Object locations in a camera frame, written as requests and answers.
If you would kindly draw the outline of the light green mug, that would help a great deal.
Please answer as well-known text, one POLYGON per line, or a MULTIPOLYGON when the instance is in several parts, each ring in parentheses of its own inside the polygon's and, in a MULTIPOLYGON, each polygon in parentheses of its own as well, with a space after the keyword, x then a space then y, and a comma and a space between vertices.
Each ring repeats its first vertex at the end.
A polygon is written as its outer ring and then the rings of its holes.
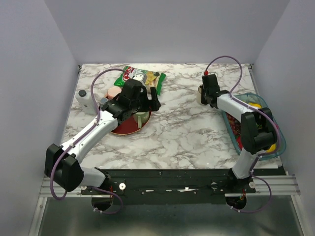
POLYGON ((150 117, 149 112, 137 112, 133 115, 133 118, 139 129, 142 128, 142 125, 149 120, 149 117, 150 117))

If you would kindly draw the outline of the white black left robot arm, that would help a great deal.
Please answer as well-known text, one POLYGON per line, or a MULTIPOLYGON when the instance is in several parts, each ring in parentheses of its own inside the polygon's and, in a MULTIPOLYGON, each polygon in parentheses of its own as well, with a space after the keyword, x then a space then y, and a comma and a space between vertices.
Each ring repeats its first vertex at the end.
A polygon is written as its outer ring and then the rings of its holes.
POLYGON ((45 175, 66 192, 79 186, 92 186, 98 194, 109 189, 106 174, 97 168, 83 168, 81 163, 88 152, 108 133, 135 113, 158 111, 160 102, 155 87, 147 92, 137 80, 125 82, 121 93, 108 100, 96 117, 76 136, 62 145, 50 145, 46 150, 45 175))

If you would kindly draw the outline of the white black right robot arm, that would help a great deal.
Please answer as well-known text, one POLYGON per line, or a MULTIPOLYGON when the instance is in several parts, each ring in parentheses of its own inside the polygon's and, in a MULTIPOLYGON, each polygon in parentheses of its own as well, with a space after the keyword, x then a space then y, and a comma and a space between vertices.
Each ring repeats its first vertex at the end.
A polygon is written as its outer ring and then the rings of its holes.
POLYGON ((247 104, 227 90, 221 90, 215 74, 202 76, 202 104, 220 109, 241 124, 241 143, 243 145, 238 161, 232 167, 233 177, 226 181, 227 189, 233 193, 244 187, 243 179, 248 178, 256 163, 266 155, 266 151, 281 142, 280 132, 268 108, 258 109, 247 104))

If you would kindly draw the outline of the cream mug with black rim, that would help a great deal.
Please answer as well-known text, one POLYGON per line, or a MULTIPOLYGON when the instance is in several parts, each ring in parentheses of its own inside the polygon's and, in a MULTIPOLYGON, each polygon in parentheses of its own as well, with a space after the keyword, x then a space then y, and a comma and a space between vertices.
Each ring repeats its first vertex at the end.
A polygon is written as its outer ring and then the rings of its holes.
POLYGON ((204 94, 203 86, 200 85, 200 86, 198 87, 198 90, 197 90, 196 100, 197 100, 197 102, 198 102, 199 104, 201 104, 201 105, 206 105, 206 104, 207 104, 204 95, 205 95, 205 94, 204 94))

